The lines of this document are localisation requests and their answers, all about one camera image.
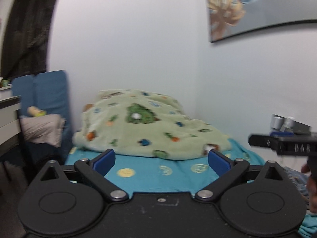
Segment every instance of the window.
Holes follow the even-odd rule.
[[[56,0],[15,0],[4,35],[1,74],[14,79],[46,71],[50,24]]]

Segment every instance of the floor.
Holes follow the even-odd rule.
[[[17,216],[16,210],[19,199],[27,187],[23,171],[7,164],[12,181],[9,182],[0,164],[0,237],[21,238],[25,234]]]

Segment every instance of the teal fabric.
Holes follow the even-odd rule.
[[[317,216],[306,215],[298,232],[304,238],[310,238],[317,231]]]
[[[223,154],[231,159],[244,158],[253,165],[263,165],[264,160],[256,153],[249,151],[234,140],[229,140],[232,149]],[[72,165],[80,158],[92,159],[99,152],[76,150],[70,154],[66,165]],[[132,169],[131,177],[120,176],[121,169]],[[115,166],[105,176],[132,196],[133,192],[181,192],[190,191],[195,194],[218,178],[208,166],[208,158],[191,160],[165,160],[161,158],[116,155]]]

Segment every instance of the silver screw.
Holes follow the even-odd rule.
[[[201,190],[199,192],[197,192],[198,197],[202,198],[202,199],[208,199],[211,198],[213,196],[213,192],[209,191],[209,190]]]
[[[122,190],[115,190],[110,193],[110,196],[114,199],[122,199],[126,196],[126,192]]]

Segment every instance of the blanket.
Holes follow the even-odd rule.
[[[79,149],[113,148],[117,154],[171,160],[231,148],[228,136],[190,119],[176,99],[132,89],[100,91],[94,106],[82,114],[82,129],[73,142]]]

